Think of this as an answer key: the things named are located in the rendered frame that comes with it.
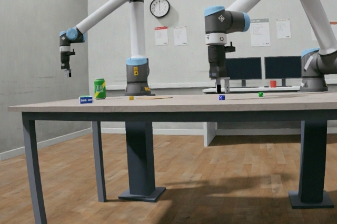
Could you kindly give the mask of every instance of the paper on wall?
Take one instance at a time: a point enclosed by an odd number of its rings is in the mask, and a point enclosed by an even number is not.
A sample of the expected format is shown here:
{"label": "paper on wall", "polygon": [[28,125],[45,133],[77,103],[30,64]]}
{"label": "paper on wall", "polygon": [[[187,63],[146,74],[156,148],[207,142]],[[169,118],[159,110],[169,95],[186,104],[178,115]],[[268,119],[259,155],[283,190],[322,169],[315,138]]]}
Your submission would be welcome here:
{"label": "paper on wall", "polygon": [[252,47],[271,46],[269,19],[251,20],[251,44]]}
{"label": "paper on wall", "polygon": [[277,38],[278,39],[290,39],[291,29],[290,29],[290,19],[277,19]]}
{"label": "paper on wall", "polygon": [[154,28],[156,46],[169,44],[167,30],[168,29],[165,26]]}
{"label": "paper on wall", "polygon": [[174,27],[174,46],[188,45],[187,42],[187,26]]}
{"label": "paper on wall", "polygon": [[[330,25],[331,25],[333,34],[335,35],[335,37],[337,39],[337,22],[336,21],[330,21]],[[311,28],[311,40],[317,41],[314,30],[312,28]]]}

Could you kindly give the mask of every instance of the blue and white small box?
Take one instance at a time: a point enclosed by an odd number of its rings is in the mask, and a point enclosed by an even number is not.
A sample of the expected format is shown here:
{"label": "blue and white small box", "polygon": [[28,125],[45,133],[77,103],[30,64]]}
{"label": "blue and white small box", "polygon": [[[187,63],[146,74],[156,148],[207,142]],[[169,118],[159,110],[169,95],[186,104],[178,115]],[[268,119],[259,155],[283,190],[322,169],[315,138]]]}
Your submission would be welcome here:
{"label": "blue and white small box", "polygon": [[80,96],[80,104],[88,104],[93,102],[92,96]]}

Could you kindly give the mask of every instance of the red mug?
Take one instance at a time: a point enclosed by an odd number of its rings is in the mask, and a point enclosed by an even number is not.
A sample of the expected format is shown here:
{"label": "red mug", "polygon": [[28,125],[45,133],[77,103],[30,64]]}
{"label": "red mug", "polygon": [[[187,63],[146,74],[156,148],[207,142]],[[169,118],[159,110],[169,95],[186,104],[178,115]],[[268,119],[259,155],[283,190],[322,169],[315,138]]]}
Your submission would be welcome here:
{"label": "red mug", "polygon": [[276,80],[270,81],[270,87],[276,87]]}

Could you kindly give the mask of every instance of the clock face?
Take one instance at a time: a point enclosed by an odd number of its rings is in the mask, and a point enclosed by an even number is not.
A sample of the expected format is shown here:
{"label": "clock face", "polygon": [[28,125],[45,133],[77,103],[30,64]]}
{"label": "clock face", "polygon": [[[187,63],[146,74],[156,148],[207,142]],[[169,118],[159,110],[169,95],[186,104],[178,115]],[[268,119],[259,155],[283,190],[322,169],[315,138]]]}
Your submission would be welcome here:
{"label": "clock face", "polygon": [[150,11],[155,17],[164,17],[170,11],[170,4],[167,0],[153,0],[150,4]]}

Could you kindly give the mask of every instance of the monitor screen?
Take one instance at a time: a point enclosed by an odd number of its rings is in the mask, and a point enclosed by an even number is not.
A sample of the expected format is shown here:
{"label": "monitor screen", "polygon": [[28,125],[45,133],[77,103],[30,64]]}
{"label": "monitor screen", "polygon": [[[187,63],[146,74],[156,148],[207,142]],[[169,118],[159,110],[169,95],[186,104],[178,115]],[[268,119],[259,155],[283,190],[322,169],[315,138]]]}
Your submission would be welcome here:
{"label": "monitor screen", "polygon": [[227,58],[227,77],[231,80],[262,79],[261,57]]}
{"label": "monitor screen", "polygon": [[302,78],[301,56],[265,57],[265,78]]}

